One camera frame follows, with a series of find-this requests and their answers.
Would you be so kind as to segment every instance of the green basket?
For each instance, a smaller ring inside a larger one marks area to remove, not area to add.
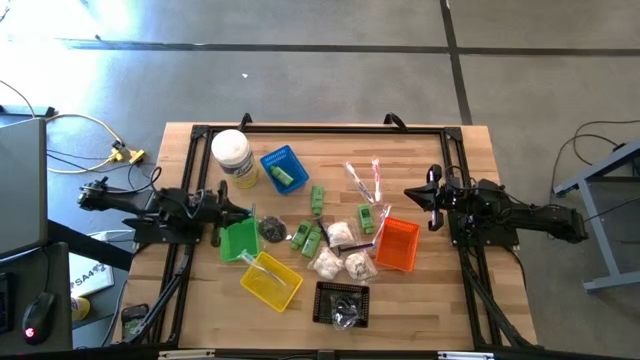
[[[252,256],[260,253],[256,219],[248,218],[240,223],[220,229],[220,259],[224,262],[238,260],[242,250]]]

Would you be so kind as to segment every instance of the computer mouse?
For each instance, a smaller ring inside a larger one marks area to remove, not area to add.
[[[27,344],[38,345],[49,337],[55,299],[54,294],[42,292],[27,306],[22,318],[22,336]]]

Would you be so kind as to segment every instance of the orange basket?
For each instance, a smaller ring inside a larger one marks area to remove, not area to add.
[[[420,238],[420,225],[387,217],[378,242],[376,264],[413,271]]]

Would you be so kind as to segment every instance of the white lid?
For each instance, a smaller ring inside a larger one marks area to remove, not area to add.
[[[247,157],[251,151],[249,141],[238,130],[225,130],[211,142],[211,152],[219,162],[225,165],[234,165]]]

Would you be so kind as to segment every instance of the concrete floor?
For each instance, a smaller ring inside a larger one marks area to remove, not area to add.
[[[0,43],[3,54],[12,54],[0,57],[0,78],[32,103],[107,121],[152,157],[167,121],[239,121],[245,112],[258,122],[379,123],[393,111],[407,123],[461,124],[446,54],[67,50],[48,41],[99,34],[103,40],[146,42],[447,46],[437,0],[13,3],[0,24],[0,36],[12,40]],[[640,48],[640,3],[633,0],[449,3],[459,46]],[[33,21],[42,26],[30,26]],[[460,60],[473,123],[489,126],[502,182],[527,201],[546,202],[557,151],[580,124],[640,114],[637,56]],[[19,101],[5,89],[0,100]],[[591,131],[624,142],[638,137],[638,126]],[[99,127],[81,120],[52,124],[48,140],[50,148],[96,156],[108,149],[94,144],[110,142]],[[590,139],[580,149],[592,160],[611,151]],[[558,181],[582,168],[567,151]],[[126,169],[110,176],[126,186]],[[75,205],[78,186],[95,177],[49,174],[50,218],[83,232],[124,228],[123,214],[88,213]],[[580,199],[564,203],[580,206]],[[568,245],[530,232],[521,236],[540,344],[638,357],[640,286],[587,295],[582,280],[605,274],[595,241]]]

